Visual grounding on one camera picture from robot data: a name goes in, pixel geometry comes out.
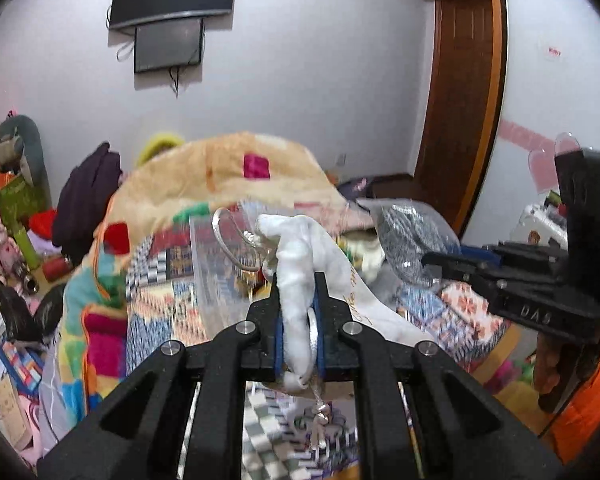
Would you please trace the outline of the silver sequin pouch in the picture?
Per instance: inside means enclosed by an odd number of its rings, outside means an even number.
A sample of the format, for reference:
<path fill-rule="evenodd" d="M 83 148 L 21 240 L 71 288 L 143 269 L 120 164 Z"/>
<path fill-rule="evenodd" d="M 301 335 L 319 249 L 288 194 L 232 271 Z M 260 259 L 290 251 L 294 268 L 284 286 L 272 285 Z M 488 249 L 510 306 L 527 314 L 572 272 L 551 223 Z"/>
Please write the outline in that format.
<path fill-rule="evenodd" d="M 406 284 L 430 289 L 439 273 L 422 264 L 428 252 L 459 255 L 460 240 L 430 205 L 417 200 L 375 200 L 367 206 L 388 263 Z"/>

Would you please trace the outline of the white drawstring pouch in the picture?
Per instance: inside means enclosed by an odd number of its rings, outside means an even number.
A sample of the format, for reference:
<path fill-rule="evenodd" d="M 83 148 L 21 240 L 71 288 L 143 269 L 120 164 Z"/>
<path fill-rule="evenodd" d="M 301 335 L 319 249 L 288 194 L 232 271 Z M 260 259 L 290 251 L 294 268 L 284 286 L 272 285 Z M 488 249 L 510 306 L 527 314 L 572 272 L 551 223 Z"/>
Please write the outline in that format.
<path fill-rule="evenodd" d="M 344 301 L 356 322 L 377 330 L 388 341 L 414 347 L 432 338 L 378 300 L 344 252 L 314 219 L 304 214 L 261 214 L 256 230 L 275 249 L 275 260 L 268 268 L 276 277 L 287 365 L 277 381 L 278 390 L 300 396 L 309 393 L 315 359 L 308 310 L 316 291 L 316 272 L 325 275 L 329 296 Z"/>

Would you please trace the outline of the white suitcase with stickers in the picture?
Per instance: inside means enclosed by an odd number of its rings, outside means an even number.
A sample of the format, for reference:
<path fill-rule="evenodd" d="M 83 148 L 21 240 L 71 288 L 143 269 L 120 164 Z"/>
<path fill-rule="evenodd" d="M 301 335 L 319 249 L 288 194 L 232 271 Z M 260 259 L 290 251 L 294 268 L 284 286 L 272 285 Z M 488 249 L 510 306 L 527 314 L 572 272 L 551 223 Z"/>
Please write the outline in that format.
<path fill-rule="evenodd" d="M 542 203 L 525 206 L 509 240 L 567 249 L 566 210 L 562 206 L 560 195 L 550 191 Z"/>

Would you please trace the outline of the brown wooden door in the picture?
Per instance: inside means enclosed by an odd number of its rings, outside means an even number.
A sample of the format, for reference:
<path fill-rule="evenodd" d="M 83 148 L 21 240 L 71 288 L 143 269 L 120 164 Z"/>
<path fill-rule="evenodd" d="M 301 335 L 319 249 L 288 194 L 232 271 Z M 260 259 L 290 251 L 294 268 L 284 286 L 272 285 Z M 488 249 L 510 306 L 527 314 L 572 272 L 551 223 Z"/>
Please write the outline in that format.
<path fill-rule="evenodd" d="M 434 56 L 415 180 L 456 234 L 466 231 L 500 119 L 504 0 L 436 0 Z"/>

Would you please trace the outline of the grey purple backpack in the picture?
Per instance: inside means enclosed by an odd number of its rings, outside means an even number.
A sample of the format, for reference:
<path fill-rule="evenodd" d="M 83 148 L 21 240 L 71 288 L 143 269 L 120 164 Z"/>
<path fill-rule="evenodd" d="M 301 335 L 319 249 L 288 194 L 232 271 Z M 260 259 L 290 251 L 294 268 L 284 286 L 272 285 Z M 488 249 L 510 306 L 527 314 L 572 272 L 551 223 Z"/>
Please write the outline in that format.
<path fill-rule="evenodd" d="M 374 197 L 373 177 L 360 177 L 347 180 L 337 185 L 337 191 L 349 202 L 355 202 L 359 198 Z"/>

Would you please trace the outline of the patchwork patterned cloth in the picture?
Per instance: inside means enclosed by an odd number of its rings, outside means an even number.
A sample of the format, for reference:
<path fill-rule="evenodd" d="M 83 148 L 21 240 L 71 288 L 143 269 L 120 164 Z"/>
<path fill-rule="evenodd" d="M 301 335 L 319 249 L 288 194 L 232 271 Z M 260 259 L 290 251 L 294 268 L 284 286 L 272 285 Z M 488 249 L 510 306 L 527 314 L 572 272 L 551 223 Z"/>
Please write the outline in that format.
<path fill-rule="evenodd" d="M 479 362 L 506 331 L 504 321 L 486 313 L 486 300 L 476 294 L 469 297 L 489 327 L 486 336 L 478 335 L 426 289 L 401 285 L 398 299 L 383 304 L 329 232 L 303 214 L 264 214 L 251 238 L 266 252 L 263 273 L 283 273 L 283 369 L 276 380 L 292 396 L 308 392 L 309 379 L 317 372 L 308 324 L 291 325 L 301 311 L 309 309 L 309 296 L 317 290 L 309 282 L 311 272 L 324 273 L 329 295 L 345 301 L 355 321 L 408 346 L 433 340 L 460 364 Z M 138 367 L 163 341 L 201 344 L 245 312 L 245 299 L 237 289 L 238 273 L 230 268 L 232 257 L 253 263 L 236 237 L 217 240 L 202 224 L 174 224 L 146 236 L 134 248 L 125 277 L 128 370 Z"/>

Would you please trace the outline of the clear plastic storage box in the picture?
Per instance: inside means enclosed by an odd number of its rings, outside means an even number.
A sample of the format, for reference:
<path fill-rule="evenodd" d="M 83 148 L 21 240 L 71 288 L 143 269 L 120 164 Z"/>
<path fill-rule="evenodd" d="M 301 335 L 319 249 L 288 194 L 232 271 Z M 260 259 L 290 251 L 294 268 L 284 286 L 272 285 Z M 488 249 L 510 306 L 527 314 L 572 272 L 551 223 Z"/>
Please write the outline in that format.
<path fill-rule="evenodd" d="M 253 266 L 256 252 L 242 237 L 256 229 L 261 214 L 280 214 L 285 217 L 305 214 L 316 220 L 333 238 L 347 232 L 364 232 L 373 229 L 370 214 L 358 206 L 331 204 L 302 204 L 298 208 L 274 207 L 260 202 L 241 202 L 230 207 L 220 221 L 225 245 L 238 261 Z M 244 318 L 250 306 L 249 294 L 260 287 L 242 270 L 234 267 L 222 251 L 212 230 L 211 214 L 194 214 L 188 220 L 192 236 L 195 291 L 197 309 L 204 319 L 204 329 L 212 338 L 223 328 Z"/>

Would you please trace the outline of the pink bunny toy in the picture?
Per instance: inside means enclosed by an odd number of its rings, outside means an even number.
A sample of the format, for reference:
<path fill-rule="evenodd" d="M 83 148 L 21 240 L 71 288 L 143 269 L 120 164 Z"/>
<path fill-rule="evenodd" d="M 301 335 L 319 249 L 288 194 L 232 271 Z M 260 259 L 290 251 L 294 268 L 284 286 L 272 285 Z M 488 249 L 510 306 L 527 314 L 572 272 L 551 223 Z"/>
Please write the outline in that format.
<path fill-rule="evenodd" d="M 23 263 L 23 256 L 15 240 L 9 235 L 0 214 L 0 270 L 5 278 L 15 274 L 16 267 Z"/>

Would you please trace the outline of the dark purple jacket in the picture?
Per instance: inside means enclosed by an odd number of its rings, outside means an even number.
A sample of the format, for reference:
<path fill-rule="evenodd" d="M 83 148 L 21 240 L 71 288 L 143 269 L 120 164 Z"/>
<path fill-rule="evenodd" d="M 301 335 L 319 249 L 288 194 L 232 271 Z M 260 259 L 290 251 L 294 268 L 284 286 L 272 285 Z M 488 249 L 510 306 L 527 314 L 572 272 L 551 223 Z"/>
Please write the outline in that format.
<path fill-rule="evenodd" d="M 120 155 L 102 142 L 71 171 L 62 188 L 52 226 L 52 242 L 74 266 L 90 251 L 94 232 L 122 177 Z"/>

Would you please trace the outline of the green cardboard box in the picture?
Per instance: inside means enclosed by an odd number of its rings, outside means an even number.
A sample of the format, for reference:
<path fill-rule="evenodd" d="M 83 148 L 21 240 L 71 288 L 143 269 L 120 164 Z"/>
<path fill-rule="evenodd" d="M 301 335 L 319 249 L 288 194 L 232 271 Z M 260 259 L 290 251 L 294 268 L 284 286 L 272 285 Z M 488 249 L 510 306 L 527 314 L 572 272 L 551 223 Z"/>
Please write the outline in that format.
<path fill-rule="evenodd" d="M 30 185 L 21 176 L 14 177 L 0 189 L 0 214 L 7 229 L 11 229 L 15 223 L 24 226 L 32 214 L 47 208 L 44 190 Z"/>

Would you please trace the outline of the beige fleece blanket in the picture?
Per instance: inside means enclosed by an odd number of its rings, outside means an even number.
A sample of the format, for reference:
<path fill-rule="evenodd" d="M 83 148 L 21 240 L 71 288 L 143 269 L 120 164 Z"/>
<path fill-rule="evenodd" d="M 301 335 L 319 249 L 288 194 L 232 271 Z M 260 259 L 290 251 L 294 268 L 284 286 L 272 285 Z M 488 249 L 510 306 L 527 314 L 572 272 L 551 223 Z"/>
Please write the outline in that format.
<path fill-rule="evenodd" d="M 77 424 L 117 387 L 125 375 L 120 346 L 100 344 L 85 320 L 125 326 L 124 280 L 128 256 L 106 253 L 104 233 L 123 223 L 132 247 L 149 235 L 188 219 L 200 207 L 215 211 L 242 200 L 291 206 L 332 235 L 372 226 L 372 217 L 347 203 L 313 154 L 279 136 L 250 132 L 216 136 L 171 148 L 134 169 L 106 199 L 91 229 L 94 242 L 69 278 L 59 325 L 59 391 L 71 425 Z"/>

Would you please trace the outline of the yellow round cushion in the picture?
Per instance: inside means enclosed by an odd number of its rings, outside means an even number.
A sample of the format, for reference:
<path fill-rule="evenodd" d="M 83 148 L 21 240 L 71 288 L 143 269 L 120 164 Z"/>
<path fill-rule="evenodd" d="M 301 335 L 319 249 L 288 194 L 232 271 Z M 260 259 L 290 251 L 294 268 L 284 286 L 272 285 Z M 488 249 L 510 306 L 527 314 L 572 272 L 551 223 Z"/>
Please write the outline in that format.
<path fill-rule="evenodd" d="M 173 132 L 158 132 L 154 134 L 142 147 L 138 154 L 135 167 L 143 166 L 146 162 L 159 156 L 160 154 L 178 148 L 183 145 L 185 140 Z"/>

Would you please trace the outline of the grey plush toy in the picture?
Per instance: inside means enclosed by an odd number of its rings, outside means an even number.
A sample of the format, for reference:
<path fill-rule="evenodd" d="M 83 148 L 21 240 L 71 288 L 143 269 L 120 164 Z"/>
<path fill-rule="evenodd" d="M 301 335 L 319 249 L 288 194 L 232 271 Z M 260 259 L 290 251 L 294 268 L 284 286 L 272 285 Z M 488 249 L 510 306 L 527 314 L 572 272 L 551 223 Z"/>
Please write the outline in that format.
<path fill-rule="evenodd" d="M 41 136 L 30 117 L 15 115 L 1 123 L 0 167 L 17 169 L 31 186 L 46 181 Z"/>

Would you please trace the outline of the small wall monitor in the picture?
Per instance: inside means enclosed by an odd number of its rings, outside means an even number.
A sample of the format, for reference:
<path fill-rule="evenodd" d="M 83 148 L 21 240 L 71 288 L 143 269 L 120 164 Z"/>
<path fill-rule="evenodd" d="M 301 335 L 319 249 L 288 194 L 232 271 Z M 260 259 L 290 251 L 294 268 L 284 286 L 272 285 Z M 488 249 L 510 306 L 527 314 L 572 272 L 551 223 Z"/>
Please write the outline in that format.
<path fill-rule="evenodd" d="M 183 18 L 140 25 L 134 38 L 136 74 L 196 66 L 202 58 L 204 21 Z"/>

